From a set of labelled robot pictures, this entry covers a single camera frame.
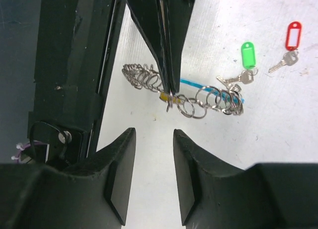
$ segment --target screw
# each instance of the screw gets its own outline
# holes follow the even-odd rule
[[[72,135],[68,131],[64,131],[64,133],[67,137],[68,143],[70,143],[72,141]],[[62,142],[62,144],[65,144],[66,140],[65,140],[65,137],[63,136],[63,134],[59,133],[58,137],[59,137],[60,142]]]

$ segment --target blue plastic strip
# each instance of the blue plastic strip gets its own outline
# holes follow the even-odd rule
[[[184,83],[184,84],[187,84],[189,86],[193,86],[193,87],[196,87],[196,88],[203,88],[205,85],[202,85],[202,84],[199,84],[199,83],[196,83],[196,82],[193,82],[193,81],[190,81],[190,80],[187,80],[187,79],[184,79],[184,78],[181,78],[180,79],[180,83]],[[216,91],[216,90],[213,90],[213,89],[210,89],[210,88],[206,88],[204,89],[204,91],[207,91],[207,92],[211,92],[213,95],[215,96],[219,96],[219,92]],[[225,100],[225,97],[227,96],[226,93],[222,92],[222,99]],[[237,104],[239,101],[236,97],[234,97],[234,102]]]

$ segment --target silver key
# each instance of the silver key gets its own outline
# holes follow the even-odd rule
[[[226,83],[226,80],[221,76],[217,76],[216,78],[220,83],[222,83],[227,88],[227,90],[236,91],[236,92],[242,91],[242,88],[238,84]]]
[[[243,84],[250,84],[254,81],[254,74],[252,70],[244,70],[237,77],[226,79],[226,83],[242,82]]]
[[[279,68],[281,68],[282,66],[291,66],[294,65],[297,61],[298,61],[298,51],[294,50],[294,51],[290,51],[287,52],[286,54],[284,54],[283,59],[276,64],[275,66],[271,67],[268,72],[272,73],[276,70],[278,70]]]

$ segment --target red key tag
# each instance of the red key tag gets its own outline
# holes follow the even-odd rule
[[[298,48],[300,35],[302,33],[302,24],[295,21],[288,25],[287,38],[286,38],[286,49],[293,51]]]

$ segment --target white table surface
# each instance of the white table surface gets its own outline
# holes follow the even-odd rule
[[[286,52],[289,23],[303,25],[299,61],[273,74],[268,69]],[[181,229],[172,152],[174,129],[240,168],[257,162],[318,161],[318,0],[196,0],[182,54],[181,76],[216,80],[242,70],[240,47],[255,45],[259,68],[242,85],[244,114],[208,112],[187,119],[176,107],[168,113],[159,95],[134,89],[123,77],[128,63],[155,61],[126,9],[98,148],[128,127],[137,130],[137,148],[126,229]]]

